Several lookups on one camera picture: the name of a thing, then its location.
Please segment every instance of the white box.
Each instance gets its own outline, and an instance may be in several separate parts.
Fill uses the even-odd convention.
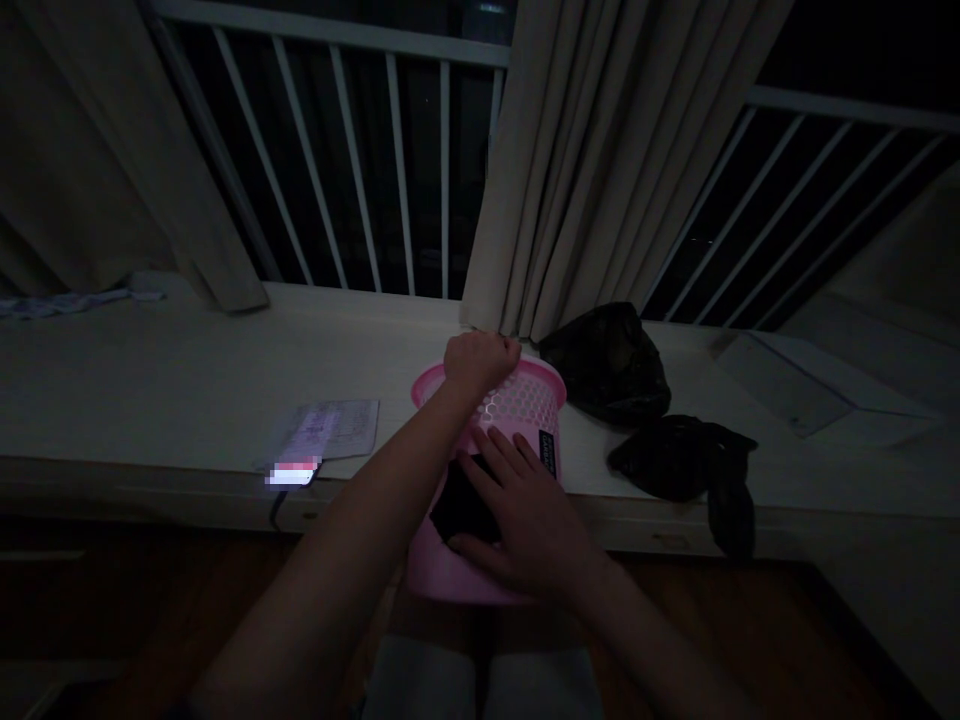
[[[802,438],[883,447],[943,422],[806,340],[740,333],[717,364]]]

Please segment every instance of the white railing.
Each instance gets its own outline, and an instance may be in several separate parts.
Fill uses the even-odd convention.
[[[243,179],[240,177],[230,156],[230,152],[217,127],[210,107],[200,87],[193,68],[183,50],[172,23],[190,23],[209,27],[216,38],[217,45],[223,57],[223,62],[230,76],[234,92],[240,103],[244,119],[257,155],[263,164],[270,189],[276,200],[283,224],[289,235],[296,254],[297,262],[308,284],[314,280],[310,267],[304,257],[297,229],[290,217],[283,190],[277,178],[270,152],[264,142],[263,135],[257,124],[256,116],[250,105],[250,99],[244,86],[243,78],[237,68],[233,56],[230,40],[225,30],[240,30],[259,33],[271,38],[277,63],[283,78],[284,87],[290,102],[297,136],[303,152],[304,160],[316,196],[317,205],[323,220],[327,241],[333,261],[336,266],[340,286],[347,288],[347,277],[341,262],[333,223],[327,206],[326,197],[317,172],[316,160],[310,144],[309,134],[304,123],[300,99],[290,72],[290,63],[287,58],[284,39],[295,38],[308,40],[326,45],[330,51],[333,64],[334,79],[337,88],[337,99],[343,117],[343,126],[346,134],[347,149],[350,165],[356,187],[357,201],[360,206],[360,216],[366,240],[367,253],[370,260],[370,269],[373,283],[377,292],[382,292],[380,272],[377,263],[376,242],[370,224],[370,213],[367,207],[366,192],[360,168],[360,154],[357,148],[357,138],[354,128],[350,102],[347,97],[347,84],[341,57],[341,47],[360,48],[368,51],[382,52],[386,63],[387,81],[390,93],[390,112],[393,126],[394,151],[397,165],[397,185],[399,188],[399,202],[401,224],[403,230],[404,254],[407,270],[407,288],[410,295],[416,294],[414,286],[413,251],[410,239],[410,213],[407,200],[406,165],[403,152],[403,126],[400,115],[400,101],[397,81],[397,55],[411,56],[436,60],[440,66],[440,192],[441,192],[441,263],[442,263],[442,294],[449,296],[450,272],[450,65],[463,64],[490,68],[493,71],[493,96],[491,98],[490,129],[488,147],[492,145],[499,116],[500,95],[503,90],[504,71],[510,61],[510,48],[501,45],[491,45],[461,40],[458,38],[425,35],[421,33],[393,30],[371,25],[347,23],[323,18],[298,15],[273,10],[263,10],[238,5],[227,5],[202,0],[145,0],[145,11],[148,22],[154,32],[161,51],[166,57],[170,68],[180,86],[189,110],[197,123],[211,157],[217,165],[221,177],[231,195],[241,221],[247,230],[250,241],[263,265],[264,272],[269,280],[282,281],[283,276],[277,265],[276,258],[267,241],[257,213],[250,202]]]
[[[694,284],[701,277],[710,261],[723,246],[723,243],[727,239],[731,228],[733,228],[733,226],[737,223],[737,220],[740,218],[744,209],[750,204],[757,190],[767,179],[768,173],[776,165],[784,149],[788,147],[801,124],[808,117],[829,117],[844,120],[845,122],[843,122],[835,130],[829,140],[827,140],[826,144],[823,145],[819,153],[811,158],[809,165],[796,181],[796,184],[786,194],[780,205],[769,217],[769,220],[757,233],[756,237],[749,244],[749,246],[747,246],[742,255],[738,258],[733,268],[727,272],[726,277],[719,284],[716,290],[713,291],[710,299],[704,302],[702,307],[699,308],[698,314],[693,321],[694,324],[701,324],[704,321],[707,314],[714,308],[714,306],[717,304],[717,301],[720,300],[723,294],[734,282],[743,267],[768,238],[771,231],[777,226],[778,222],[780,222],[787,210],[790,209],[797,197],[817,175],[824,162],[831,156],[831,154],[855,124],[868,123],[872,125],[880,125],[886,128],[886,132],[866,153],[862,160],[860,160],[859,164],[853,168],[846,179],[823,203],[820,209],[814,213],[812,217],[810,217],[809,221],[799,232],[799,234],[792,240],[792,242],[789,243],[789,245],[784,248],[776,261],[768,269],[766,274],[752,287],[752,289],[749,291],[749,293],[747,293],[746,297],[742,300],[742,302],[740,302],[736,309],[729,313],[726,320],[722,322],[723,327],[730,327],[732,324],[737,322],[737,319],[744,312],[744,310],[750,306],[760,292],[768,286],[771,279],[790,260],[797,249],[800,248],[804,241],[807,240],[811,233],[813,233],[813,231],[820,225],[821,221],[823,221],[828,213],[830,213],[837,203],[841,201],[841,199],[847,194],[847,191],[850,190],[850,188],[863,176],[870,166],[873,165],[874,161],[883,154],[884,150],[887,149],[890,143],[901,133],[902,130],[914,129],[925,131],[929,134],[929,138],[915,153],[915,155],[909,159],[895,175],[893,175],[893,177],[873,197],[873,199],[867,203],[858,214],[856,214],[846,228],[837,234],[837,236],[829,243],[829,245],[827,245],[825,250],[823,250],[823,252],[815,260],[813,260],[806,268],[803,269],[803,272],[789,287],[784,289],[784,291],[780,294],[779,299],[773,302],[766,309],[760,319],[752,323],[753,327],[759,328],[763,326],[767,320],[777,313],[783,307],[783,305],[797,292],[797,290],[804,285],[811,275],[813,275],[823,265],[823,263],[829,259],[838,248],[841,247],[844,241],[849,238],[849,236],[863,223],[863,221],[869,217],[871,213],[877,210],[877,208],[879,208],[885,201],[887,201],[890,197],[890,194],[893,193],[894,190],[896,190],[903,183],[903,181],[910,176],[910,174],[913,173],[914,170],[916,170],[917,167],[943,143],[944,140],[951,135],[960,135],[960,117],[957,116],[912,110],[907,108],[889,107],[874,103],[847,100],[844,98],[812,95],[809,93],[782,90],[779,88],[754,86],[747,95],[746,105],[746,111],[742,114],[739,124],[727,143],[724,152],[715,163],[707,182],[701,190],[700,195],[698,196],[697,201],[690,212],[690,215],[688,216],[683,228],[680,230],[680,233],[673,244],[673,247],[671,248],[669,256],[660,268],[659,275],[647,294],[644,306],[649,303],[650,298],[653,296],[660,282],[663,280],[664,275],[667,273],[667,270],[670,267],[670,264],[676,256],[678,250],[683,242],[687,239],[687,235],[690,232],[693,223],[696,221],[698,214],[709,199],[711,192],[717,184],[717,181],[723,174],[724,169],[727,167],[730,158],[736,152],[741,140],[743,140],[744,136],[747,135],[748,128],[750,127],[751,122],[754,120],[758,109],[776,109],[787,111],[793,114],[793,119],[783,131],[779,142],[777,142],[777,144],[771,150],[766,161],[763,163],[759,171],[757,171],[756,176],[747,187],[739,202],[729,211],[726,222],[723,224],[717,235],[713,238],[709,250],[700,259],[700,262],[696,266],[695,270],[693,270],[689,277],[686,278],[686,284],[682,290],[680,290],[676,298],[674,298],[669,310],[666,311],[662,318],[657,319],[662,319],[665,321],[675,320],[677,309],[680,307],[681,303],[687,299],[691,289],[694,287]]]

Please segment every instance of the curtain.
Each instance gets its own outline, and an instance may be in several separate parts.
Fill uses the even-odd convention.
[[[0,0],[0,276],[26,295],[179,270],[268,303],[135,0]]]
[[[537,341],[642,305],[790,7],[520,3],[461,321]]]

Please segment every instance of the pink plastic basket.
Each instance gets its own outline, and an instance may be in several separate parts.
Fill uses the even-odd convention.
[[[427,368],[413,383],[410,396],[419,409],[444,381],[443,363]],[[503,384],[487,394],[477,406],[470,423],[457,441],[453,454],[462,448],[471,455],[478,451],[470,437],[476,425],[496,427],[508,438],[522,434],[537,450],[541,461],[555,470],[560,481],[560,437],[558,414],[567,399],[567,389],[557,371],[542,360],[523,357],[517,369]],[[447,481],[446,472],[430,504],[440,497]],[[529,602],[528,598],[504,589],[450,550],[429,517],[424,518],[410,543],[407,558],[407,587],[416,595],[447,602],[478,605],[514,605]]]

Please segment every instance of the basket label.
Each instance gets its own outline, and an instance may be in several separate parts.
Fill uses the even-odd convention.
[[[554,479],[557,477],[557,454],[553,447],[553,435],[540,431],[540,462],[550,471]]]

